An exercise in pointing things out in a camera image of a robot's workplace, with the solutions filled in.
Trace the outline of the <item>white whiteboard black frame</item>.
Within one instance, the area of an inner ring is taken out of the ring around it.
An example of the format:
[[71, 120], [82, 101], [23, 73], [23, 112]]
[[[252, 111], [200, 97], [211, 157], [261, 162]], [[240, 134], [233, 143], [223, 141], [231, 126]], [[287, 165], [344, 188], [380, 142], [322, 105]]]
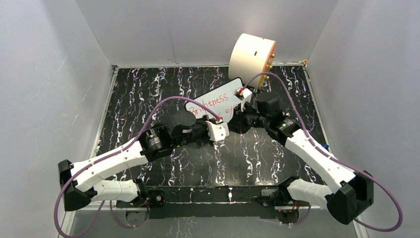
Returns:
[[241, 100], [235, 96], [235, 91], [239, 88], [243, 88], [242, 80], [235, 78], [195, 98], [194, 101], [204, 105], [224, 122], [229, 123], [234, 111], [240, 110]]

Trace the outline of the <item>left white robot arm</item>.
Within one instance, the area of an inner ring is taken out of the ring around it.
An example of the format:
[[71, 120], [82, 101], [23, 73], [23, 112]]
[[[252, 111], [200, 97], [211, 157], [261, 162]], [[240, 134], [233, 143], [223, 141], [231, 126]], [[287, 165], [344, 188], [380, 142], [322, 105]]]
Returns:
[[64, 208], [76, 211], [92, 202], [114, 200], [144, 206], [149, 196], [142, 180], [111, 181], [108, 178], [169, 156], [178, 147], [222, 141], [228, 135], [223, 119], [206, 115], [198, 119], [190, 111], [178, 111], [155, 123], [139, 137], [102, 155], [77, 163], [64, 160], [58, 164]]

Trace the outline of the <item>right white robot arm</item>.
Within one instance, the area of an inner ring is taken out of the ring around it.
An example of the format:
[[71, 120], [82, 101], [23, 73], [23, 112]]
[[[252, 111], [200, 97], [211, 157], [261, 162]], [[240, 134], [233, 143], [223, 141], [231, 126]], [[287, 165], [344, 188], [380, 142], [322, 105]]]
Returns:
[[279, 184], [276, 193], [285, 205], [305, 201], [327, 209], [338, 222], [347, 225], [374, 202], [374, 185], [365, 175], [332, 161], [332, 154], [304, 132], [301, 124], [287, 116], [279, 101], [267, 94], [257, 96], [257, 107], [251, 97], [236, 93], [241, 102], [233, 108], [229, 129], [246, 133], [250, 128], [264, 128], [283, 147], [299, 156], [323, 179], [324, 185], [291, 176]]

